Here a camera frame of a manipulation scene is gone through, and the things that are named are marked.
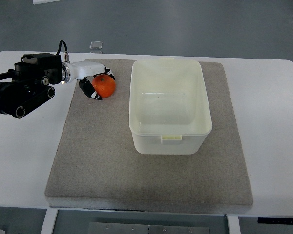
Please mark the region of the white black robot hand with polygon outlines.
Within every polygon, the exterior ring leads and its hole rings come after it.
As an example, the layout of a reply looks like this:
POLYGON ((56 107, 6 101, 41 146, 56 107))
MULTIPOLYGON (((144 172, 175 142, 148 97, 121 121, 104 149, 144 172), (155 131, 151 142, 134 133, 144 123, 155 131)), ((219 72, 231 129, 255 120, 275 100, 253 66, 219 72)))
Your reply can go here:
POLYGON ((94 76, 100 74, 109 75, 115 80, 112 71, 101 63, 84 60, 67 64, 67 78, 70 81, 74 79, 78 80, 80 89, 91 99, 103 99, 98 95, 91 83, 94 76))

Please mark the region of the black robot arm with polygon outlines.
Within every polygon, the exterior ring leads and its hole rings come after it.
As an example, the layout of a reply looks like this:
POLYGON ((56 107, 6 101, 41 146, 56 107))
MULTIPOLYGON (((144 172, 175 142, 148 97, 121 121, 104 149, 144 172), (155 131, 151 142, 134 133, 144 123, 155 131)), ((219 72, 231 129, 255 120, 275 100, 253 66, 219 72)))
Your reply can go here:
POLYGON ((25 54, 13 69, 0 74, 0 114, 23 118, 55 96, 63 81, 59 53, 25 54))

